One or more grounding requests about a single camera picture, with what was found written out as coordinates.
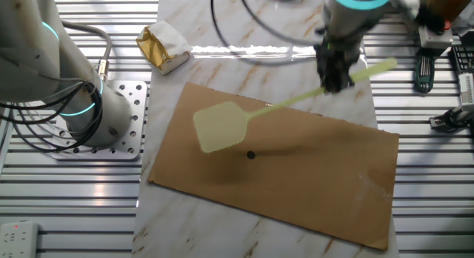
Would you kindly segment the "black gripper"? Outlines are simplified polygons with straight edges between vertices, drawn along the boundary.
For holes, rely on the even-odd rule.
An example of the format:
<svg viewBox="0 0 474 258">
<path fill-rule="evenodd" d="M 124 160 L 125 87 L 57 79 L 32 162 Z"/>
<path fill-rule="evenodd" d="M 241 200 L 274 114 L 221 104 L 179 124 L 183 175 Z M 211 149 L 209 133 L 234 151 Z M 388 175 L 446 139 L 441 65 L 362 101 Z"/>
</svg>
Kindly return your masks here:
<svg viewBox="0 0 474 258">
<path fill-rule="evenodd" d="M 337 93 L 353 87 L 355 82 L 349 75 L 350 68 L 358 62 L 360 44 L 343 46 L 340 50 L 327 40 L 315 44 L 317 72 L 325 93 Z M 332 76 L 338 75 L 335 82 Z"/>
</svg>

